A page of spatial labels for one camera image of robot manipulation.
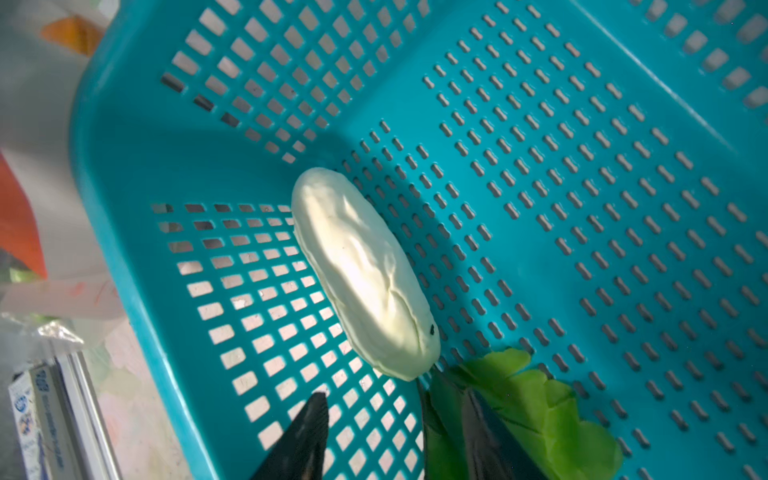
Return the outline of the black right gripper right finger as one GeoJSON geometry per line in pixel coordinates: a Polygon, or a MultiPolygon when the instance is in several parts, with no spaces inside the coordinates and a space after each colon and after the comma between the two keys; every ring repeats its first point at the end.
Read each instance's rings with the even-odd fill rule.
{"type": "Polygon", "coordinates": [[[546,476],[497,417],[479,404],[461,410],[469,479],[545,479],[546,476]]]}

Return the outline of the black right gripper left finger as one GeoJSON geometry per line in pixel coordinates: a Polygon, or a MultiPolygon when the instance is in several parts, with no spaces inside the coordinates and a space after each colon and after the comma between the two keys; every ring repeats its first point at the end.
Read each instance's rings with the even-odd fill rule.
{"type": "Polygon", "coordinates": [[[321,479],[328,431],[327,396],[314,392],[251,478],[321,479]]]}

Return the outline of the green toy lettuce leaf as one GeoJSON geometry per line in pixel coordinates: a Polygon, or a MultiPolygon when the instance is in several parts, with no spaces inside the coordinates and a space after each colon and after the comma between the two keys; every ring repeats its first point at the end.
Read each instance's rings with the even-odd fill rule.
{"type": "Polygon", "coordinates": [[[514,348],[433,370],[421,400],[429,479],[469,479],[461,410],[479,404],[497,417],[546,476],[612,479],[623,455],[603,426],[580,416],[574,389],[530,365],[514,348]]]}

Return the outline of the white toy radish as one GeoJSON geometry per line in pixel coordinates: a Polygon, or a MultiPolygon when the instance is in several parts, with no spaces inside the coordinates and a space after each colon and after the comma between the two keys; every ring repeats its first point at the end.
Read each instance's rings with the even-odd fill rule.
{"type": "Polygon", "coordinates": [[[291,198],[295,236],[352,349],[379,372],[412,381],[441,353],[439,329],[400,243],[353,183],[315,167],[291,198]]]}

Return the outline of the clear zip top bag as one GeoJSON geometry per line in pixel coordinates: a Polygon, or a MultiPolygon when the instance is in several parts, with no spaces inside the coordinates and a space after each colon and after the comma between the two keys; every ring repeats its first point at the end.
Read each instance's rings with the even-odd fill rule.
{"type": "Polygon", "coordinates": [[[75,93],[105,24],[85,1],[1,4],[1,156],[31,204],[48,275],[1,248],[1,324],[69,348],[125,318],[69,152],[75,93]]]}

